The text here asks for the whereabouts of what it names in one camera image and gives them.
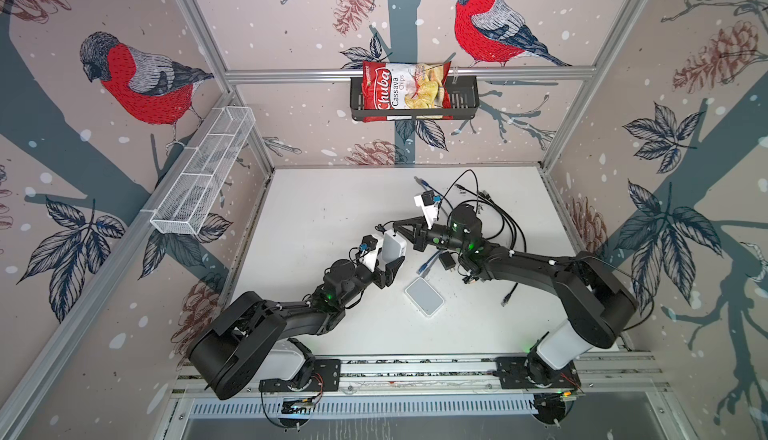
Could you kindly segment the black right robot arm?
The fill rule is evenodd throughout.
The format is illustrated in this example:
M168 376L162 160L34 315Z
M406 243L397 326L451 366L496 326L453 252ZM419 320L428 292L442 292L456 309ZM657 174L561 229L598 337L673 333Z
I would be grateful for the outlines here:
M457 254L471 280L511 281L559 299L566 320L537 341L525 361L537 384L549 384L590 349L611 347L637 311L634 295L589 253L548 257L504 247L483 237L482 222L468 205L456 207L446 225L414 217L394 222L393 229L416 251L433 246Z

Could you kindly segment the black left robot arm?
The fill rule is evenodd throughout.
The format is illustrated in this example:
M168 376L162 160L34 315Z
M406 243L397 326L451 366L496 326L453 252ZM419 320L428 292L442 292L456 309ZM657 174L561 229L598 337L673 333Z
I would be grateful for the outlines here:
M375 261L370 269L361 260L337 260L314 292L298 302L245 292L196 337L187 357L217 398L227 400L251 382L277 342L332 331L367 287L391 286L404 261L401 256L383 268Z

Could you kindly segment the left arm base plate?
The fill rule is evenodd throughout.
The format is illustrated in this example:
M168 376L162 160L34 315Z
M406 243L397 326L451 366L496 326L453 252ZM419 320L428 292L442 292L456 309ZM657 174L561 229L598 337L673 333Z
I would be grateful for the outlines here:
M339 359L306 360L290 379L261 380L258 389L261 393L336 392L339 389L340 376L341 361Z

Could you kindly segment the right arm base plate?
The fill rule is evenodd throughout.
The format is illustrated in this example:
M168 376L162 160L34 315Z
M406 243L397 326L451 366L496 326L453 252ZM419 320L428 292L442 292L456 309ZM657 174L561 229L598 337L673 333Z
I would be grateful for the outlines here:
M581 388L573 361L562 369L555 370L532 356L503 356L495 359L495 365L494 375L504 390Z

